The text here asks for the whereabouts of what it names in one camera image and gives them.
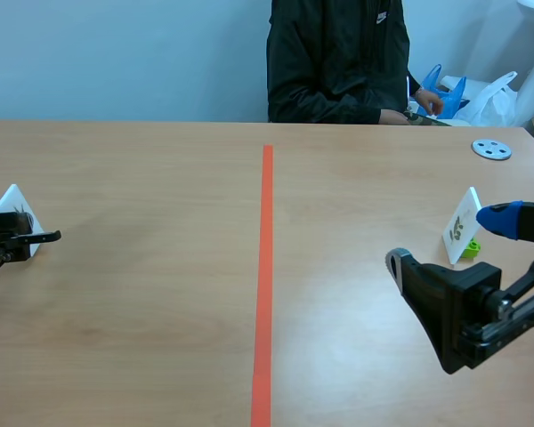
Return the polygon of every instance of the small green object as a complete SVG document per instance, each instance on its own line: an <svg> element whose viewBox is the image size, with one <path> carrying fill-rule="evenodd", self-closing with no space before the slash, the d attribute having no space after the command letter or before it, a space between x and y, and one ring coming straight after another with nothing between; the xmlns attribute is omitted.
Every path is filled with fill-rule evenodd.
<svg viewBox="0 0 534 427"><path fill-rule="evenodd" d="M474 258L481 251L481 245L476 241L475 238L471 240L469 246L466 247L466 250L461 255L461 258Z"/></svg>

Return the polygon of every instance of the hand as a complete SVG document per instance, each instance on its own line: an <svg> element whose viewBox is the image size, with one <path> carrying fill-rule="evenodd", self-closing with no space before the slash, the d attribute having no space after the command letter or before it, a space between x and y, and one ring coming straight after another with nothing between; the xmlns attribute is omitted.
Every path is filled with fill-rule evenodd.
<svg viewBox="0 0 534 427"><path fill-rule="evenodd" d="M378 123L380 125L409 125L407 117L392 109L383 109Z"/></svg>
<svg viewBox="0 0 534 427"><path fill-rule="evenodd" d="M425 89L417 91L416 101L427 111L427 116L438 116L443 112L443 107L445 107L443 100L437 93L426 91Z"/></svg>

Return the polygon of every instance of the white plastic bag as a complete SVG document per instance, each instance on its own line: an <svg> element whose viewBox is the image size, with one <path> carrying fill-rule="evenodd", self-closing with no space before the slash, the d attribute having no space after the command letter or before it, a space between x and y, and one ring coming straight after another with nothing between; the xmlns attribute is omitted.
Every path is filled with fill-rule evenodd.
<svg viewBox="0 0 534 427"><path fill-rule="evenodd" d="M472 126L512 126L516 117L518 93L508 87L508 84L516 76L518 73L513 71L488 85L457 112L455 119L465 120Z"/></svg>

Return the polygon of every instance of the light blue wall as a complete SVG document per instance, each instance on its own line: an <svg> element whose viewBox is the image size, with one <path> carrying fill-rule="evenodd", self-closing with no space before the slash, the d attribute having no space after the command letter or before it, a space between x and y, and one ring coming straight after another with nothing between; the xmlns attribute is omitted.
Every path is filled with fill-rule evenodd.
<svg viewBox="0 0 534 427"><path fill-rule="evenodd" d="M410 67L534 64L516 0L404 0ZM0 0L0 118L265 121L271 0Z"/></svg>
<svg viewBox="0 0 534 427"><path fill-rule="evenodd" d="M0 118L265 121L270 0L0 0Z"/></svg>

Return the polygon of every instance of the blue plastic item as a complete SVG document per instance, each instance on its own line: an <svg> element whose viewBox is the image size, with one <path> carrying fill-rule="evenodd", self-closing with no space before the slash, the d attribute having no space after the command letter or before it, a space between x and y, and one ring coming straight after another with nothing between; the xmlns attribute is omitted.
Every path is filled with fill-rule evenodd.
<svg viewBox="0 0 534 427"><path fill-rule="evenodd" d="M491 233L518 240L518 219L522 201L509 205L483 207L477 213L477 222Z"/></svg>
<svg viewBox="0 0 534 427"><path fill-rule="evenodd" d="M463 98L463 93L465 92L466 77L463 77L459 81L457 86L455 86L454 91L444 92L437 89L437 82L439 80L440 73L441 64L436 65L431 70L431 72L427 75L421 85L424 87L424 89L433 93L437 93L445 103L445 108L443 109L443 112L438 115L437 118L450 119L453 118L461 108L461 99ZM424 110L423 107L419 107L419 111L417 112L417 114L421 116L427 116L427 112Z"/></svg>

